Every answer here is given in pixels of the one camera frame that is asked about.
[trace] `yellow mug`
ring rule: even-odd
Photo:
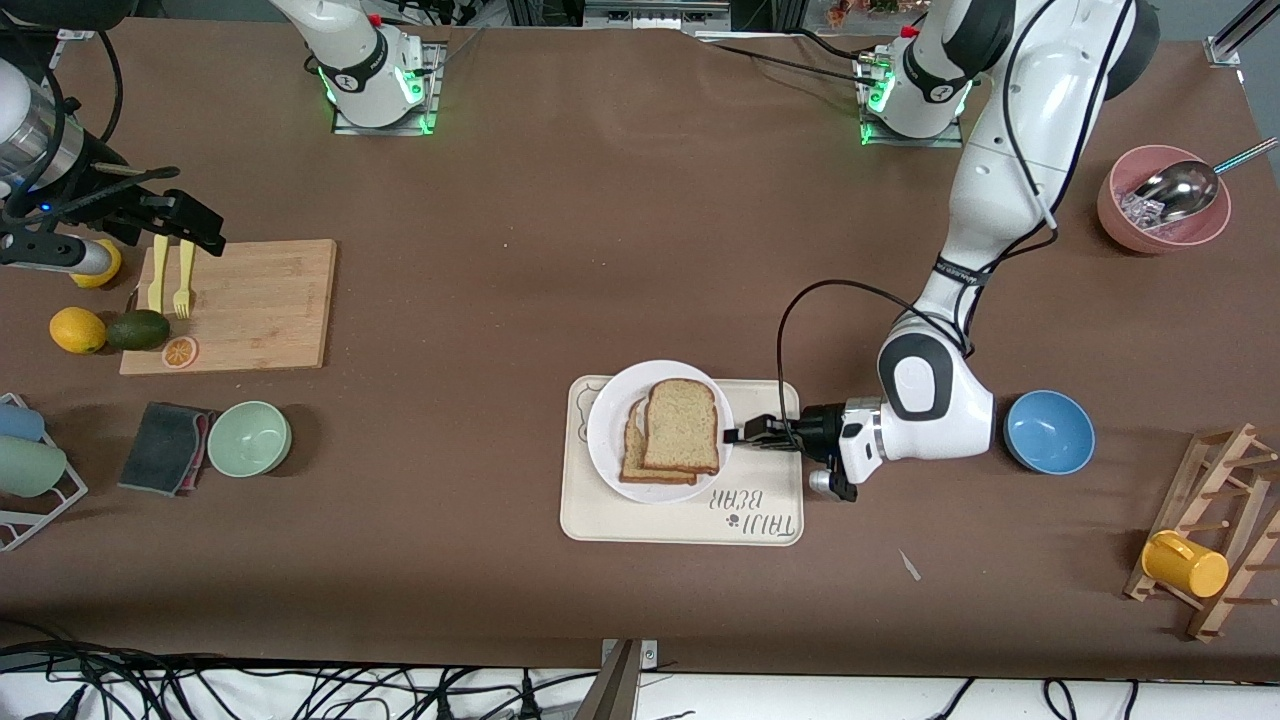
[[[1142,571],[1196,597],[1217,594],[1226,584],[1226,557],[1174,530],[1160,530],[1142,548]]]

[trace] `brown tabletop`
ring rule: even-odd
[[[328,361],[122,378],[118,356],[67,355],[46,324],[119,310],[131,283],[0,270],[0,391],[45,413],[92,491],[0,556],[0,614],[154,652],[561,666],[645,637],[689,670],[1280,679],[1275,610],[1236,610],[1206,646],[1181,639],[1179,603],[1120,597],[1188,433],[1280,423],[1267,164],[1231,174],[1234,222],[1196,251],[1128,255],[1093,219],[1133,146],[1215,159],[1257,141],[1236,73],[1198,45],[1164,45],[1106,106],[1062,241],[1002,268],[974,323],[978,378],[1079,400],[1093,462],[1066,478],[998,448],[896,462],[855,505],[809,502],[780,550],[564,537],[570,383],[653,357],[771,378],[805,284],[915,297],[959,152],[860,146],[838,81],[675,32],[486,32],[449,64],[425,140],[329,135],[287,24],[129,20],[114,40],[116,150],[179,165],[230,241],[338,240]],[[753,47],[840,69],[801,42]],[[100,128],[101,47],[73,47],[59,78]],[[806,300],[787,345],[801,400],[878,392],[895,314],[844,288]],[[115,487],[147,401],[250,398],[296,428],[275,477],[209,469],[180,500]]]

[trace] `bread slice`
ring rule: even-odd
[[[640,402],[631,406],[631,415],[627,418],[626,434],[622,437],[625,451],[622,454],[622,473],[618,480],[623,483],[657,483],[671,486],[696,486],[698,475],[681,473],[678,470],[649,470],[640,464],[644,460],[644,433],[640,432]]]
[[[719,473],[716,393],[698,380],[662,380],[649,391],[643,465],[652,470]]]

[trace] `green fruit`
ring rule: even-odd
[[[155,350],[169,340],[169,320],[155,310],[131,310],[106,328],[106,342],[119,350]]]

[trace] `orange slice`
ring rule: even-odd
[[[191,336],[182,336],[164,343],[164,366],[170,370],[180,370],[196,361],[200,355],[200,343]]]

